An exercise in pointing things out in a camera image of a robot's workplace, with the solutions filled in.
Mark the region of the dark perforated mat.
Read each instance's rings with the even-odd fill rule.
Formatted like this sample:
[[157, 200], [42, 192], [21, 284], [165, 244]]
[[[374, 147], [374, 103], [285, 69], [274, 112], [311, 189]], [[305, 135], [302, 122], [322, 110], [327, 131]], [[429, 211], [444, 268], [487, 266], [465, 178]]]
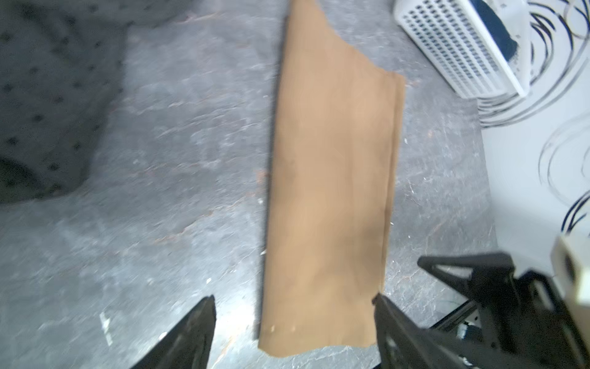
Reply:
[[128, 29], [158, 26], [189, 1], [1, 4], [1, 201], [77, 189], [121, 91]]

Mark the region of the white perforated plastic basket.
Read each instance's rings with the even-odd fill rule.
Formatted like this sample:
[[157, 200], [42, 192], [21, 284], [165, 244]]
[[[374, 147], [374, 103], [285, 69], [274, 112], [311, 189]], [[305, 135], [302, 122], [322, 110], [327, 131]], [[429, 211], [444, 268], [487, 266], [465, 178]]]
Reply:
[[503, 55], [472, 1], [397, 1], [393, 16], [461, 98], [526, 96], [532, 73], [531, 29], [525, 1], [487, 1], [516, 44]]

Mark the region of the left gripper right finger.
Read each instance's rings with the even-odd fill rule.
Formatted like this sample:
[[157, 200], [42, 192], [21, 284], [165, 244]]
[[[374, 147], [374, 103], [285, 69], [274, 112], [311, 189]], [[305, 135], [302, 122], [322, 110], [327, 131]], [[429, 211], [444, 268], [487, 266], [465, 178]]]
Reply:
[[373, 299], [378, 368], [542, 368], [524, 357], [418, 327], [389, 298]]

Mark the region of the tan brown skirt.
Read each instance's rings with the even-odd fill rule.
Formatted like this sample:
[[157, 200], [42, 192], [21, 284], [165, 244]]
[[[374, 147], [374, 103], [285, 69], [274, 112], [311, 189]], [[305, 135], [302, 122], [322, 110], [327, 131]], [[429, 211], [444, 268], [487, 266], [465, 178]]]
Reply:
[[274, 125], [259, 348], [376, 342], [405, 80], [293, 1]]

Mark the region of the blue denim skirt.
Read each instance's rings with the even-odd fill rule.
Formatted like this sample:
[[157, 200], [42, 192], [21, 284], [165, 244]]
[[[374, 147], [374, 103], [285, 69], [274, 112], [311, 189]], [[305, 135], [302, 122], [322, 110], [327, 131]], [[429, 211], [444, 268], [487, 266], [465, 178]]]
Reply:
[[471, 3], [502, 53], [502, 56], [509, 62], [517, 52], [518, 43], [511, 38], [501, 18], [496, 15], [490, 6], [482, 0], [471, 0]]

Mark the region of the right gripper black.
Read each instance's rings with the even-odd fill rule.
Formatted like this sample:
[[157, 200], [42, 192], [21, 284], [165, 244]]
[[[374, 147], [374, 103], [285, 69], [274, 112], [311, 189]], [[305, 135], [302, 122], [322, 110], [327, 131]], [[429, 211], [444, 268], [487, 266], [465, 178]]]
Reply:
[[553, 274], [515, 274], [503, 252], [422, 256], [418, 266], [480, 304], [481, 368], [589, 366], [589, 240], [557, 238]]

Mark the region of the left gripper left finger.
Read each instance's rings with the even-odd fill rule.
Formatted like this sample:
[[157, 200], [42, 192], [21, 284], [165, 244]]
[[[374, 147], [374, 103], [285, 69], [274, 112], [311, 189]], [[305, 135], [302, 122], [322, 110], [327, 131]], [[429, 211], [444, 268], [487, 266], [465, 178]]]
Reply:
[[132, 369], [206, 369], [216, 320], [214, 296], [201, 299]]

